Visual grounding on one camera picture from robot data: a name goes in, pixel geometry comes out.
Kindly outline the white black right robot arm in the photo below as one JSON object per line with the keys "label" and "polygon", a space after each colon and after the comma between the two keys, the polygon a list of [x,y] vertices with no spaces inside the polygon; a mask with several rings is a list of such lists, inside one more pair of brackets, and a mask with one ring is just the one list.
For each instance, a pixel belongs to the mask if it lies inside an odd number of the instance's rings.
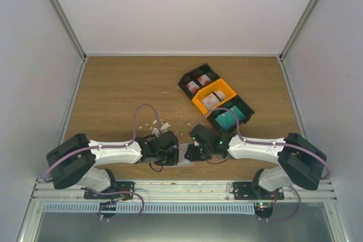
{"label": "white black right robot arm", "polygon": [[274,163],[274,168],[260,169],[252,179],[251,193],[257,199],[265,199],[276,189],[290,185],[317,190],[326,169],[325,154],[296,133],[277,139],[246,138],[234,133],[213,133],[198,124],[189,135],[194,143],[188,145],[184,157],[190,162],[216,156]]}

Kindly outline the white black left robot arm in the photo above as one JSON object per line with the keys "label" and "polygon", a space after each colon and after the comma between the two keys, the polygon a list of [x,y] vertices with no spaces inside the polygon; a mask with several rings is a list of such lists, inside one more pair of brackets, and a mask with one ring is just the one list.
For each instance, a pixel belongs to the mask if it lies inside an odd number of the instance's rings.
{"label": "white black left robot arm", "polygon": [[179,160],[179,141],[171,131],[134,137],[128,142],[98,142],[81,133],[54,148],[46,159],[49,168],[43,181],[51,182],[55,189],[80,185],[110,199],[117,192],[114,176],[110,170],[97,166],[114,163],[175,166]]}

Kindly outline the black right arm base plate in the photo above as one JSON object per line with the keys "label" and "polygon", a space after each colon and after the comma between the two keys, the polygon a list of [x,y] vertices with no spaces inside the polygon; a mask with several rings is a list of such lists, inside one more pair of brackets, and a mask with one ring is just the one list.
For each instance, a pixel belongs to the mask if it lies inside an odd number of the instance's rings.
{"label": "black right arm base plate", "polygon": [[233,182],[232,185],[228,187],[228,192],[234,196],[235,200],[283,200],[284,191],[282,188],[277,188],[270,192],[259,185],[254,185],[252,182],[238,181]]}

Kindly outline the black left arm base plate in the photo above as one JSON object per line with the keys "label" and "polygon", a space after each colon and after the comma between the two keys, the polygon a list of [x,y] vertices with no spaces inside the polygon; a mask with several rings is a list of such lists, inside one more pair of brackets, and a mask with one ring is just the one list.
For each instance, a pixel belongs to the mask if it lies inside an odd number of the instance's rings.
{"label": "black left arm base plate", "polygon": [[135,182],[133,181],[117,181],[114,185],[105,189],[100,193],[95,193],[89,188],[82,188],[85,191],[84,199],[106,199],[106,200],[129,200],[133,199],[133,195],[129,192],[134,191]]}

